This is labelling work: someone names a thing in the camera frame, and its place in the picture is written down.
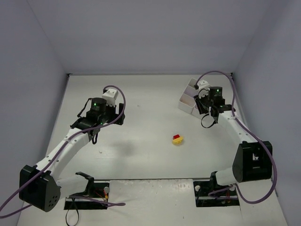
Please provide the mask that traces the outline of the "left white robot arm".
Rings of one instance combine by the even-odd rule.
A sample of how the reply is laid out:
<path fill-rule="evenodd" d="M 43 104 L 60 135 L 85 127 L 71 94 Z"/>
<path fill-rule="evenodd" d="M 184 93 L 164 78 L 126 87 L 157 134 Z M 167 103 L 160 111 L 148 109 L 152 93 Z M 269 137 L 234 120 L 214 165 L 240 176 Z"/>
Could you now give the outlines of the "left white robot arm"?
<path fill-rule="evenodd" d="M 107 104 L 100 97 L 89 98 L 91 107 L 86 115 L 77 115 L 64 139 L 34 166 L 25 165 L 20 171 L 19 198 L 44 211 L 51 211 L 65 197 L 89 197 L 94 193 L 94 178 L 86 173 L 60 179 L 60 175 L 71 159 L 89 142 L 97 142 L 101 128 L 122 125 L 125 103 L 118 106 Z"/>

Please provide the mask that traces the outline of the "yellow half-round lego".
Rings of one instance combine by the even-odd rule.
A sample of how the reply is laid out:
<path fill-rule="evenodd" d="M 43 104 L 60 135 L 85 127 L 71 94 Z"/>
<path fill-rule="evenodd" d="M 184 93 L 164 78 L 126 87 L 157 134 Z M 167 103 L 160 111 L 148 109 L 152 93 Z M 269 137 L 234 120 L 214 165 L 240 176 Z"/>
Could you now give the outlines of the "yellow half-round lego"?
<path fill-rule="evenodd" d="M 180 145 L 184 140 L 184 137 L 180 136 L 178 139 L 172 140 L 174 145 Z"/>

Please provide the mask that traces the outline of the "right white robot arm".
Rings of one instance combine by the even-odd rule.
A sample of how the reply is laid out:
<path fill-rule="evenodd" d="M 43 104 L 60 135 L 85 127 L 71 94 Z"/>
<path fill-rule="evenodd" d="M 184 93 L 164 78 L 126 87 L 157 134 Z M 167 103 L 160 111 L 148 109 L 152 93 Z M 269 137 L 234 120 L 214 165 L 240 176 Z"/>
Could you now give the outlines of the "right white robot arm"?
<path fill-rule="evenodd" d="M 264 148 L 272 153 L 272 145 L 266 141 L 261 145 L 250 132 L 247 132 L 237 122 L 235 109 L 231 104 L 225 104 L 222 97 L 222 87 L 211 86 L 199 88 L 194 96 L 200 114 L 211 116 L 213 124 L 219 124 L 238 146 L 232 165 L 224 170 L 212 173 L 220 186 L 230 186 L 241 182 L 270 179 L 272 163 Z"/>

